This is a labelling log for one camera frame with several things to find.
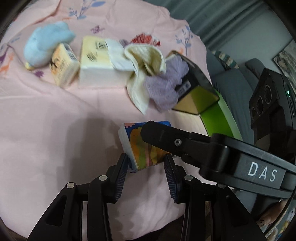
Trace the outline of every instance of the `gray wall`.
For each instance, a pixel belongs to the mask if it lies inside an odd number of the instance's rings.
[[[231,56],[238,64],[257,58],[269,69],[279,72],[272,61],[292,37],[279,17],[272,11],[249,23],[220,50]]]

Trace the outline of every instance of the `light blue stuffed animal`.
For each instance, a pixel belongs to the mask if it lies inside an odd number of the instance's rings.
[[[74,38],[68,24],[62,21],[35,29],[24,48],[25,67],[32,70],[48,64],[59,43],[69,44]]]

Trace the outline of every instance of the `gray curtain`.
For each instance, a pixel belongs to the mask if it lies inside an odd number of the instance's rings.
[[[218,50],[268,9],[263,0],[145,0],[163,6],[171,17],[185,19],[210,50]]]

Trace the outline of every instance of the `pink bed sheet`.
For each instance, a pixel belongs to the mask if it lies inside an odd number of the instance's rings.
[[[164,55],[172,49],[187,53],[210,79],[204,44],[186,21],[170,18],[165,8],[140,0],[39,0],[22,12],[0,50],[0,215],[24,237],[67,182],[90,182],[117,162],[122,123],[168,120],[174,127],[207,134],[198,116],[160,114],[153,103],[142,115],[126,89],[79,89],[74,81],[63,90],[54,85],[47,66],[27,71],[23,48],[30,34],[58,20],[76,33],[70,45],[77,56],[85,35],[131,40],[148,32],[160,40]],[[98,25],[100,31],[93,33]],[[197,168],[176,161],[211,183]],[[115,241],[160,229],[184,212],[170,198],[163,164],[128,173],[121,199],[108,209]]]

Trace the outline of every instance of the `camera lens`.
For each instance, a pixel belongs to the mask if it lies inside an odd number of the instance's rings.
[[[268,85],[266,85],[264,89],[264,100],[267,104],[271,102],[271,89]]]
[[[257,100],[256,109],[258,115],[261,115],[263,113],[263,101],[261,96],[259,96],[259,99]]]
[[[252,120],[254,120],[255,115],[256,115],[255,108],[252,107],[252,109],[251,109],[251,118],[252,118]]]

